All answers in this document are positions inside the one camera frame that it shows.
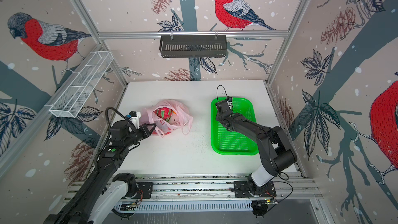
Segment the red dragon fruit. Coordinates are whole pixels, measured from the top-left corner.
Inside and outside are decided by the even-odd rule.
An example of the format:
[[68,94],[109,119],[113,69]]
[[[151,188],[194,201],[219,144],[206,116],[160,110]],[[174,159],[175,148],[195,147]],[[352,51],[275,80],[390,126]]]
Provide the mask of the red dragon fruit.
[[158,108],[154,111],[154,113],[161,119],[165,120],[166,122],[169,122],[175,113],[171,108],[168,107],[162,107]]

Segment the pink plastic bag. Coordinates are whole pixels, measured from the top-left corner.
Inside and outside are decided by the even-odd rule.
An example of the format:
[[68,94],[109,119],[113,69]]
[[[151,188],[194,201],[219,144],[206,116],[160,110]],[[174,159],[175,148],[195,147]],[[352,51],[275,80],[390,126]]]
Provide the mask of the pink plastic bag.
[[154,135],[165,137],[175,131],[188,135],[193,124],[193,117],[183,103],[176,100],[161,100],[155,106],[141,111],[140,124],[154,123]]

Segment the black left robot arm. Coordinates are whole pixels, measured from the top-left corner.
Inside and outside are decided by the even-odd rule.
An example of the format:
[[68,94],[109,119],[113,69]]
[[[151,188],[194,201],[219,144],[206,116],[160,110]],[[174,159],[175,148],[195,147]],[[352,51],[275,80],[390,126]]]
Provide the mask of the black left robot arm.
[[152,183],[138,183],[132,173],[117,173],[123,161],[141,141],[155,131],[154,123],[136,128],[129,120],[115,122],[107,135],[105,146],[95,159],[94,170],[74,197],[58,214],[50,214],[46,224],[101,224],[109,212],[122,218],[130,214],[117,211],[115,206],[122,199],[131,200],[137,207],[144,199],[150,199]]

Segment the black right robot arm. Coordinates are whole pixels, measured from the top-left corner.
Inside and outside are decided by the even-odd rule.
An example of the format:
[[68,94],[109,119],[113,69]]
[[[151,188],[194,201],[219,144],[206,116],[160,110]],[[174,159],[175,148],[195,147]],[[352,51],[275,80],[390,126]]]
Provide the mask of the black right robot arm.
[[240,133],[257,144],[261,165],[248,176],[247,187],[251,195],[259,197],[274,177],[297,162],[297,155],[281,127],[270,128],[248,120],[234,113],[231,103],[231,97],[215,103],[216,120],[226,130]]

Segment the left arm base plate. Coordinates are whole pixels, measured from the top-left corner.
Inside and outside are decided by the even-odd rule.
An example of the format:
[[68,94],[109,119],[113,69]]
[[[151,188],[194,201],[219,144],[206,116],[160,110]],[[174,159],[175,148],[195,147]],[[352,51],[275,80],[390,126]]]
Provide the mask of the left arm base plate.
[[137,192],[133,199],[151,199],[151,195],[153,192],[153,183],[152,182],[137,182]]

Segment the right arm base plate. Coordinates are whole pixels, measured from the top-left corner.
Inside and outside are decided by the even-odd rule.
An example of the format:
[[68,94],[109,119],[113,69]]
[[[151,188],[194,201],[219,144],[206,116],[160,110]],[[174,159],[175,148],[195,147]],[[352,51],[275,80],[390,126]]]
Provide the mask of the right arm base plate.
[[260,187],[251,181],[235,181],[231,191],[234,192],[236,198],[275,198],[277,196],[272,181]]

